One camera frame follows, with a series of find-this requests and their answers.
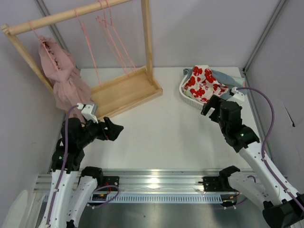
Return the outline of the pink pleated skirt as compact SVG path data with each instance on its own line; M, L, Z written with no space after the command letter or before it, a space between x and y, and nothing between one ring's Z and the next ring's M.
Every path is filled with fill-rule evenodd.
M53 84L53 93L56 106L62 110L68 110L70 107L92 101L90 87L81 79L80 70L77 69L74 57L62 49L60 45L52 38L40 36L45 42L50 55L57 64L59 71L54 68L45 49L40 44L38 53L45 76Z

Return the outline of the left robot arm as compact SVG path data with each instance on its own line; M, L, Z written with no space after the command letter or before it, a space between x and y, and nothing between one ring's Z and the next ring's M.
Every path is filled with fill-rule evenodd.
M86 146L94 140L115 141L123 129L108 117L97 122L82 123L78 118L63 122L62 138L52 156L50 192L39 227L77 228L93 192L119 193L118 183L106 182L101 168L87 166L80 170L80 164Z

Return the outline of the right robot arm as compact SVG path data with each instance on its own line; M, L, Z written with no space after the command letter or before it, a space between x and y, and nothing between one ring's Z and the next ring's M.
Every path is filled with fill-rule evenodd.
M219 124L226 143L249 164L261 183L255 183L239 168L230 166L219 172L220 186L243 193L262 211L269 227L289 227L304 219L304 196L262 151L259 137L242 123L241 109L237 102L213 95L201 114Z

